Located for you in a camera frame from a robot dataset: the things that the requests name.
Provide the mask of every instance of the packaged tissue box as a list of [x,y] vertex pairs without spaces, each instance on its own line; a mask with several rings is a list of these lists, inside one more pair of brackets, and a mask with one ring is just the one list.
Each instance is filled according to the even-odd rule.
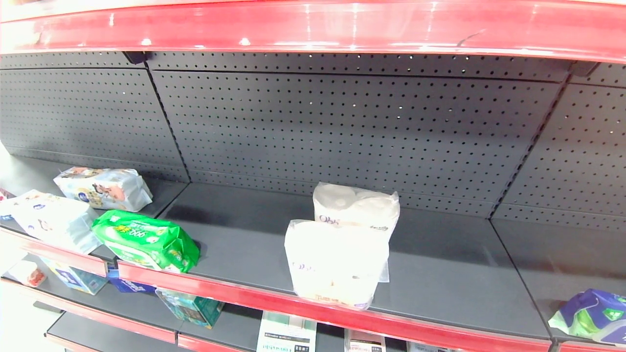
[[86,203],[37,190],[7,201],[15,221],[43,242],[83,254],[101,245],[91,231],[98,214]]
[[200,257],[191,237],[167,220],[109,210],[92,229],[118,257],[150,269],[187,272]]
[[106,277],[109,282],[114,285],[119,292],[142,292],[153,293],[157,289],[154,286],[140,284],[139,282],[124,280],[120,278],[120,271],[109,265]]
[[132,168],[72,167],[54,178],[65,197],[96,209],[138,212],[152,203],[148,186]]
[[435,347],[429,344],[422,344],[417,342],[406,343],[406,351],[407,352],[456,352],[451,348],[443,348],[443,347]]
[[264,311],[257,352],[315,352],[316,333],[315,321]]
[[345,330],[344,344],[346,352],[386,352],[385,338],[362,331]]
[[82,271],[47,258],[41,257],[41,261],[43,261],[66,286],[88,294],[95,295],[108,281],[106,277]]
[[213,328],[224,307],[223,302],[214,299],[167,289],[156,289],[156,295],[178,319],[190,321],[207,329]]
[[295,293],[352,309],[367,309],[389,256],[378,230],[292,220],[285,251]]
[[570,299],[548,321],[564,333],[626,347],[626,297],[588,289]]
[[398,193],[392,195],[320,182],[313,191],[315,220],[333,225],[366,226],[387,241],[400,216]]

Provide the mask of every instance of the upper shelf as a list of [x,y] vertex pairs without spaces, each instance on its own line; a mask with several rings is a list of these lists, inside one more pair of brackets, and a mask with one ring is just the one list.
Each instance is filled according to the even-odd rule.
[[0,53],[458,53],[626,63],[626,6],[611,2],[44,0],[5,10]]

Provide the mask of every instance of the blue wet wipes package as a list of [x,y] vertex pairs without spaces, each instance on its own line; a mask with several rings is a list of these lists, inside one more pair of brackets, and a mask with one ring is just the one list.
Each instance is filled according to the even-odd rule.
[[106,275],[109,282],[112,283],[119,292],[142,292],[142,293],[154,293],[157,289],[154,286],[140,284],[139,282],[124,280],[120,278],[120,271],[113,266],[109,266],[108,274]]
[[572,336],[626,346],[626,297],[588,289],[570,299],[548,323]]

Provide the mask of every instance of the perforated pegboard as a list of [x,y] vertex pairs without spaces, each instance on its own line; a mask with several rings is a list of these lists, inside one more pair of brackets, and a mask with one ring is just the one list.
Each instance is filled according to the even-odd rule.
[[162,71],[154,79],[192,175],[472,202],[498,199],[558,89],[388,76]]
[[0,139],[18,155],[154,164],[187,180],[145,70],[2,70],[0,90]]
[[517,216],[541,207],[569,213],[544,212],[533,221],[564,216],[566,225],[616,230],[615,217],[626,220],[625,94],[569,85],[495,216],[510,218],[507,205],[522,206]]
[[0,70],[16,68],[145,68],[133,65],[121,51],[86,51],[78,53],[5,54],[0,56]]
[[626,87],[626,65],[601,63],[589,77],[573,76],[571,83]]
[[152,70],[446,76],[557,81],[571,61],[511,56],[153,52]]

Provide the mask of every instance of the wet wipes package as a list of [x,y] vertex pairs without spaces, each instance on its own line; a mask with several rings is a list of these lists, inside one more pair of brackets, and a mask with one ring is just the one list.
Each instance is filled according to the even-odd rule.
[[119,292],[142,292],[142,293],[154,293],[157,289],[154,286],[140,284],[139,282],[124,280],[120,278],[120,271],[109,265],[109,270],[106,277],[109,282],[114,285]]
[[187,272],[200,257],[191,237],[167,220],[109,210],[92,230],[118,257],[150,269]]
[[178,319],[204,326],[207,329],[213,328],[224,307],[223,302],[214,299],[167,289],[156,289],[156,295]]
[[72,167],[54,178],[65,197],[96,209],[138,212],[152,203],[152,193],[132,168]]
[[315,321],[264,311],[257,352],[315,352],[316,333]]
[[572,336],[626,347],[626,297],[588,289],[570,299],[548,321]]
[[106,277],[82,271],[47,258],[41,257],[41,261],[43,261],[66,286],[88,294],[95,295],[108,281]]
[[98,214],[83,202],[37,190],[6,202],[24,231],[43,242],[82,254],[89,254],[101,245],[91,231]]
[[385,338],[380,335],[346,329],[344,332],[345,352],[386,352]]

